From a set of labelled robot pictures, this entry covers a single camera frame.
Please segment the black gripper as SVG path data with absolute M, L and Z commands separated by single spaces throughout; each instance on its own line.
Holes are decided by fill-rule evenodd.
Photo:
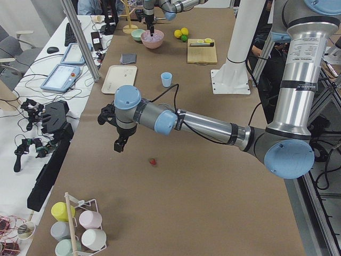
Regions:
M 145 23 L 149 26 L 150 36 L 155 32 L 154 29 L 154 12 L 152 10 L 138 9 L 135 10 L 136 18 L 138 22 L 142 22 L 144 19 Z
M 119 134 L 118 139 L 113 143 L 113 150 L 118 153 L 123 152 L 128 138 L 136 132 L 136 123 L 119 124 L 113 104 L 108 104 L 101 109 L 101 113 L 98 116 L 98 123 L 103 125 L 105 122 L 115 126 Z

